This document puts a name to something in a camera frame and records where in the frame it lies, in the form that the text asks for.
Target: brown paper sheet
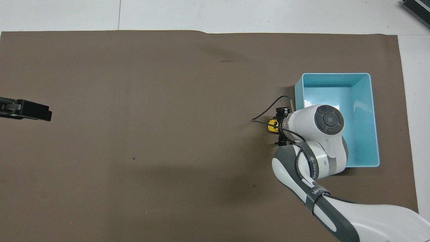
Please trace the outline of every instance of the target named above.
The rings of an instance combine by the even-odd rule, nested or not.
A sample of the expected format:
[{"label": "brown paper sheet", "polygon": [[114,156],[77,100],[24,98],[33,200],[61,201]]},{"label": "brown paper sheet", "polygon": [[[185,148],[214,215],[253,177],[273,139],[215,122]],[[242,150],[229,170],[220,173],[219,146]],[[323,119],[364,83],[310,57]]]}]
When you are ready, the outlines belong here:
[{"label": "brown paper sheet", "polygon": [[373,84],[380,167],[319,183],[418,210],[396,36],[3,32],[0,69],[1,96],[53,111],[0,120],[1,241],[335,241],[249,121],[305,72]]}]

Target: light blue bin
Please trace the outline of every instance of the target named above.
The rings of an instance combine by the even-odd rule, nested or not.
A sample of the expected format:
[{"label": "light blue bin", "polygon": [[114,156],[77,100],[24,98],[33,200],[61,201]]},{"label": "light blue bin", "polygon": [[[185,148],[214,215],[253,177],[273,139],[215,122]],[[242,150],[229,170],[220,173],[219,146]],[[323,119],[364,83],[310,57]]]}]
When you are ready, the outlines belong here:
[{"label": "light blue bin", "polygon": [[347,167],[379,166],[372,84],[368,73],[304,73],[294,87],[296,109],[328,104],[345,119]]}]

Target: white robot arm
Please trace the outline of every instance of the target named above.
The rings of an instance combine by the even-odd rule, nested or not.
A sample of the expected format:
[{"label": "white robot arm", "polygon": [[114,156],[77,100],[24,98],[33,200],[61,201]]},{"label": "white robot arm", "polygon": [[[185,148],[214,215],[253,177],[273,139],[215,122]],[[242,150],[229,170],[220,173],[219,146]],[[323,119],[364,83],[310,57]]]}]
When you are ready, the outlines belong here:
[{"label": "white robot arm", "polygon": [[315,182],[346,167],[344,119],[337,109],[313,105],[278,123],[279,132],[292,131],[283,133],[296,143],[281,146],[275,153],[272,168],[276,177],[339,241],[430,242],[430,223],[414,211],[393,205],[347,202],[331,197]]}]

